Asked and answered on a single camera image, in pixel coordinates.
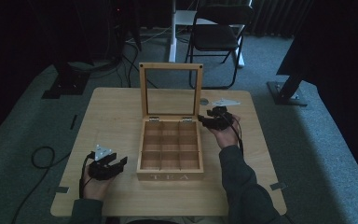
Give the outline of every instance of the blue-gray floor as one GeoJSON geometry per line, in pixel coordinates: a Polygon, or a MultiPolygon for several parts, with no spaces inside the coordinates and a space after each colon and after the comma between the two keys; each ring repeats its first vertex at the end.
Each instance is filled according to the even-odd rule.
{"type": "MultiPolygon", "coordinates": [[[[302,82],[300,91],[308,106],[275,105],[267,87],[268,81],[285,81],[275,76],[292,39],[248,36],[242,50],[245,66],[232,90],[249,91],[263,129],[268,149],[281,182],[287,184],[283,196],[287,215],[295,223],[358,223],[358,166],[336,124],[319,98],[316,87],[302,82]]],[[[168,38],[152,38],[143,43],[138,62],[167,62],[168,38]]],[[[186,44],[178,42],[177,62],[185,59],[186,44]]],[[[125,55],[132,60],[134,49],[126,46],[125,55]]],[[[228,60],[198,58],[204,63],[205,83],[228,81],[233,64],[228,60]]],[[[44,100],[57,73],[53,67],[37,76],[0,127],[0,223],[10,223],[23,198],[42,177],[35,169],[31,155],[35,148],[53,147],[56,160],[72,149],[92,91],[97,87],[127,87],[127,61],[117,71],[91,74],[83,95],[64,95],[44,100]],[[72,127],[74,115],[77,115],[72,127]]],[[[186,79],[171,81],[153,79],[161,88],[188,88],[186,79]]],[[[137,71],[131,70],[131,85],[139,87],[137,71]]],[[[46,152],[36,160],[48,164],[46,152]]],[[[39,188],[22,207],[17,223],[66,223],[67,217],[53,217],[49,208],[53,188],[60,183],[66,161],[50,169],[39,188]]],[[[289,223],[285,217],[283,223],[289,223]]]]}

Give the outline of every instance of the table top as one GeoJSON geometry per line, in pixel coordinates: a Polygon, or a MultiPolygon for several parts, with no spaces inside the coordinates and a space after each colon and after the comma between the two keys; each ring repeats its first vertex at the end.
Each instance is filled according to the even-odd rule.
{"type": "MultiPolygon", "coordinates": [[[[255,170],[258,183],[268,191],[274,207],[281,215],[285,214],[286,205],[281,190],[270,187],[278,179],[250,93],[202,91],[201,98],[209,102],[221,98],[241,102],[227,109],[241,117],[245,161],[255,170]]],[[[201,105],[200,114],[206,116],[206,110],[212,108],[211,104],[201,105]]],[[[74,200],[78,199],[78,180],[83,161],[96,145],[112,148],[117,153],[117,160],[128,156],[124,172],[116,177],[108,191],[103,204],[104,216],[227,215],[227,197],[221,183],[218,158],[220,148],[214,136],[200,125],[203,180],[139,181],[136,166],[142,121],[140,89],[97,88],[94,91],[60,183],[60,187],[67,187],[69,191],[56,193],[50,210],[53,216],[71,216],[74,200]]]]}

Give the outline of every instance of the lid frame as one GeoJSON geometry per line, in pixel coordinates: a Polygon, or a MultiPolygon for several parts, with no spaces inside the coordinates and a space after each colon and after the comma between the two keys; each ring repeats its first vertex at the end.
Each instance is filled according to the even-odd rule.
{"type": "Polygon", "coordinates": [[[188,70],[196,71],[196,83],[194,93],[193,113],[186,114],[186,116],[197,116],[200,112],[200,92],[202,86],[203,64],[202,63],[139,63],[139,75],[141,85],[142,96],[142,114],[144,118],[148,116],[183,116],[182,114],[151,114],[148,112],[147,101],[147,69],[159,69],[159,70],[188,70]]]}

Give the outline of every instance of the wooden tea box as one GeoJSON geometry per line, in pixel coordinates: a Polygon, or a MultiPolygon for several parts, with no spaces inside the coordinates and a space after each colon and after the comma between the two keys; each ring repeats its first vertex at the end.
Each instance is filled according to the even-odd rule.
{"type": "Polygon", "coordinates": [[[140,63],[143,125],[137,164],[139,180],[191,181],[203,178],[200,126],[202,64],[140,63]],[[196,74],[195,90],[147,88],[149,73],[196,74]]]}

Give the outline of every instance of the black metal base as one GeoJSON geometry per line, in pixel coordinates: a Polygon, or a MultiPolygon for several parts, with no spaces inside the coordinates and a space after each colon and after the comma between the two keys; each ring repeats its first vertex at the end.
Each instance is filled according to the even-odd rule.
{"type": "Polygon", "coordinates": [[[295,94],[291,98],[284,99],[280,97],[280,91],[282,86],[284,85],[284,82],[267,82],[267,85],[276,105],[308,105],[307,102],[304,100],[300,89],[297,89],[295,94]]]}
{"type": "Polygon", "coordinates": [[[90,73],[80,73],[73,71],[76,78],[70,85],[63,86],[60,75],[57,76],[49,91],[45,91],[42,99],[59,99],[61,95],[81,95],[86,88],[90,73]]]}

